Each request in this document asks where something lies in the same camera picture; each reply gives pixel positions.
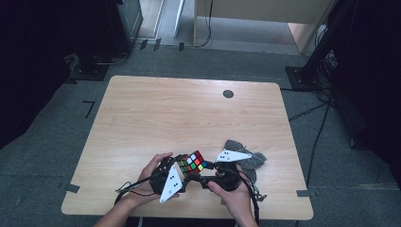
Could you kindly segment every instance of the table leg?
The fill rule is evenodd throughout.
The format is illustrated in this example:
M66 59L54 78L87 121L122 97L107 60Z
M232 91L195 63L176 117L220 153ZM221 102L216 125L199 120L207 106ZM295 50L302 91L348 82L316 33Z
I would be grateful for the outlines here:
M319 25L288 23L289 30L301 54L304 54Z
M184 5L185 5L185 0L181 0L180 6L178 7L176 25L174 28L174 39L177 38L177 31L178 31L178 27L180 26L181 15L183 15L183 6Z
M195 0L195 11L194 11L194 46L197 45L198 35L198 0Z

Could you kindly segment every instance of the person's left hand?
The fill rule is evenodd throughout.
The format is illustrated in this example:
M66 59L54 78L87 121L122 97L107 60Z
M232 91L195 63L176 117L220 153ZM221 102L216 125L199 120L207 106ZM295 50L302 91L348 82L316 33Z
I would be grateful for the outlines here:
M162 154L156 154L148 163L147 166L145 166L142 169L141 175L139 175L138 181L141 181L147 177L150 177L154 169L159 165L160 162L162 162L163 159L166 157L170 157L173 153L162 153ZM149 181L146 181L142 183L140 186L134 188L132 190L134 193L129 192L127 193L121 200L130 200L134 202L134 206L138 207L141 205L144 205L148 202L157 200L160 198L160 195L154 194L153 189L149 183ZM172 198L177 198L179 197L178 194L174 195Z

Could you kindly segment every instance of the gray fabric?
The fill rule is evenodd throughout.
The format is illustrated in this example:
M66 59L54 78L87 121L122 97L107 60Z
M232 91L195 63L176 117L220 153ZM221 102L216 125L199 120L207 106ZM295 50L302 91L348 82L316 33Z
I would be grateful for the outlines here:
M241 143L235 140L227 140L224 148L241 153L249 153L252 155L252 158L236 161L236 163L242 167L245 174L250 178L251 182L256 183L257 175L255 170L265 164L265 161L267 160L265 155L260 152L252 153L245 149Z

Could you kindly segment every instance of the wrist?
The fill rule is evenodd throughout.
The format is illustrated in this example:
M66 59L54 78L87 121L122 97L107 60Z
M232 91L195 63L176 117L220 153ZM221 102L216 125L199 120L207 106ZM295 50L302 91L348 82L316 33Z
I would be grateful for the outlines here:
M251 213L240 215L239 217L235 218L235 221L238 223L238 225L240 227L257 227L258 226Z
M124 206L127 210L130 210L130 212L132 212L135 208L139 206L136 195L130 192L128 192L127 195L121 198L121 201L119 201L118 203L120 202L122 203L121 205Z

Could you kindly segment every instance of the gray carpet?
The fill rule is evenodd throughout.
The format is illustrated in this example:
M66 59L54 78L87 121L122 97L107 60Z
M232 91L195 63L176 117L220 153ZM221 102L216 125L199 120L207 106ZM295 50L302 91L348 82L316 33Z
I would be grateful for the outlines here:
M114 75L276 82L290 88L285 66L307 57L151 46L112 65L104 82L63 84L21 137L0 150L0 226L91 226L99 217L66 216L65 192ZM314 93L283 91L288 116L321 102ZM89 116L89 103L95 107ZM290 122L304 175L325 108ZM388 166L369 150L349 148L347 130L334 106L328 110L310 174L314 218L262 220L261 226L401 226L401 193Z

